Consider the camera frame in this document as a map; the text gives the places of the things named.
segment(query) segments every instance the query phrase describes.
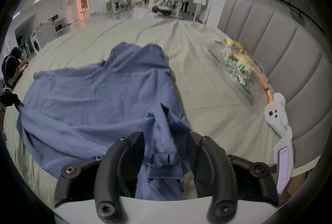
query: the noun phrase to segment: screw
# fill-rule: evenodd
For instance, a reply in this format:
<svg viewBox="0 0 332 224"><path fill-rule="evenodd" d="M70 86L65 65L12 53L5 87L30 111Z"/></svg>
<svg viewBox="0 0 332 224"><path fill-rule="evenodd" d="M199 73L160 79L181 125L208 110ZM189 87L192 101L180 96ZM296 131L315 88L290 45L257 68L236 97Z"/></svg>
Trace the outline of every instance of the screw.
<svg viewBox="0 0 332 224"><path fill-rule="evenodd" d="M229 159L229 161L233 161L233 160L235 160L235 156L234 155L228 155L228 159Z"/></svg>
<svg viewBox="0 0 332 224"><path fill-rule="evenodd" d="M101 161L102 159L103 159L103 156L102 156L102 155L95 156L95 160L97 160L97 161Z"/></svg>
<svg viewBox="0 0 332 224"><path fill-rule="evenodd" d="M220 201L218 202L215 207L214 207L214 213L216 217L225 217L229 216L234 212L234 207L231 203L226 202L226 201Z"/></svg>
<svg viewBox="0 0 332 224"><path fill-rule="evenodd" d="M265 168L261 165L258 165L258 166L255 167L255 172L259 173L259 174L263 173L263 172L265 172Z"/></svg>
<svg viewBox="0 0 332 224"><path fill-rule="evenodd" d="M69 166L66 168L67 174L73 174L74 172L76 172L76 168L74 166Z"/></svg>
<svg viewBox="0 0 332 224"><path fill-rule="evenodd" d="M108 219L114 217L116 210L114 206L108 202L103 202L98 206L98 212Z"/></svg>

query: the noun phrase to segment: washing machine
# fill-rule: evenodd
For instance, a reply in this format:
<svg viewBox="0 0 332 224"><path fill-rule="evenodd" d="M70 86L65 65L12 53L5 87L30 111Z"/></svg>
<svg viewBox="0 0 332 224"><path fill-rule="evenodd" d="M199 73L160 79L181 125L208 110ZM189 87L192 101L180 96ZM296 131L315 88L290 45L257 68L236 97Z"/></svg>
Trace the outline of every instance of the washing machine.
<svg viewBox="0 0 332 224"><path fill-rule="evenodd" d="M52 20L39 26L30 36L35 53L38 55L43 47L56 39L56 37L56 30Z"/></svg>

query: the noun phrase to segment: doorway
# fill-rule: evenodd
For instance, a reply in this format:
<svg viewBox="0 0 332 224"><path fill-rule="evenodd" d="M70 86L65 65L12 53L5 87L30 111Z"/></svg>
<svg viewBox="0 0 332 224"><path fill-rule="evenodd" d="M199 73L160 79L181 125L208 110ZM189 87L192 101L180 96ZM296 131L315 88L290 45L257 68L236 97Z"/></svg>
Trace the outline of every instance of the doorway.
<svg viewBox="0 0 332 224"><path fill-rule="evenodd" d="M80 21L83 21L83 10L89 10L89 0L76 0L77 4L77 13Z"/></svg>

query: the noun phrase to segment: white robot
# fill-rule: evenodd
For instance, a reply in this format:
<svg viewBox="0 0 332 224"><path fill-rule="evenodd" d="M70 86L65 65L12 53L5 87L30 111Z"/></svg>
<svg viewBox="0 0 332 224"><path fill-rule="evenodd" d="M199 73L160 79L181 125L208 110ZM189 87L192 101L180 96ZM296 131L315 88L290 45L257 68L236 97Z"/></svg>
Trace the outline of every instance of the white robot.
<svg viewBox="0 0 332 224"><path fill-rule="evenodd" d="M172 8L170 6L161 6L161 4L164 2L165 0L158 0L156 2L156 5L154 7L152 7L152 11L157 13L158 11L161 12L164 15L170 15L172 14Z"/></svg>

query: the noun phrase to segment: plastic packaging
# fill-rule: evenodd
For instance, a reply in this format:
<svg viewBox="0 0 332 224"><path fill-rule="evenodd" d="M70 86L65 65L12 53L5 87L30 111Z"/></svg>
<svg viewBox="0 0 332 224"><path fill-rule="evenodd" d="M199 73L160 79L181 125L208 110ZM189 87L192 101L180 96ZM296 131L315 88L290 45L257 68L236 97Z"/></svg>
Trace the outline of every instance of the plastic packaging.
<svg viewBox="0 0 332 224"><path fill-rule="evenodd" d="M205 49L227 82L253 104L263 90L262 85L268 82L260 65L240 43L231 39L216 42Z"/></svg>

